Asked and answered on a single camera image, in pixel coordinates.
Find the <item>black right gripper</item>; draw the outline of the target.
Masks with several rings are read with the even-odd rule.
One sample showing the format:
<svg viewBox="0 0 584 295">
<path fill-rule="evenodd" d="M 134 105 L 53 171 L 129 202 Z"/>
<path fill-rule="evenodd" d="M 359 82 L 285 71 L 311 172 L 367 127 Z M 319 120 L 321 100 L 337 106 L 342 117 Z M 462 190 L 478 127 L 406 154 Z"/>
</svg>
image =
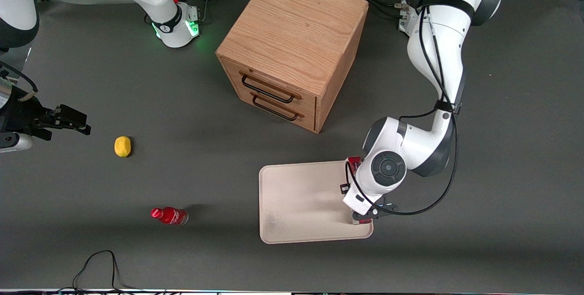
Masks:
<svg viewBox="0 0 584 295">
<path fill-rule="evenodd" d="M 58 121 L 52 121 L 52 110 L 42 106 L 36 98 L 20 102 L 18 99 L 9 99 L 1 109 L 2 133 L 13 132 L 42 140 L 52 139 L 52 131 L 45 129 L 45 123 L 50 123 L 52 129 L 71 129 L 90 135 L 91 127 L 86 124 L 87 116 L 67 105 L 59 105 L 54 109 L 54 117 Z"/>
</svg>

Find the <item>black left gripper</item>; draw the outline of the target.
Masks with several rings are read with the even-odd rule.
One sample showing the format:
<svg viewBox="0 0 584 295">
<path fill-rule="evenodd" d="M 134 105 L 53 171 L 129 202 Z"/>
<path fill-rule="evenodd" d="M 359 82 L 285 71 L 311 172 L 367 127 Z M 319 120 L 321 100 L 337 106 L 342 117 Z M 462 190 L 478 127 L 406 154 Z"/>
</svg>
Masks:
<svg viewBox="0 0 584 295">
<path fill-rule="evenodd" d="M 346 195 L 350 189 L 350 184 L 342 184 L 340 185 L 340 191 L 342 195 Z M 352 212 L 352 223 L 372 223 L 373 218 L 380 218 L 389 216 L 391 212 L 398 212 L 398 206 L 394 203 L 391 203 L 390 200 L 386 196 L 381 196 L 375 203 L 375 206 L 381 207 L 381 209 L 371 206 L 370 213 L 367 212 L 366 214 L 358 214 L 358 212 Z"/>
</svg>

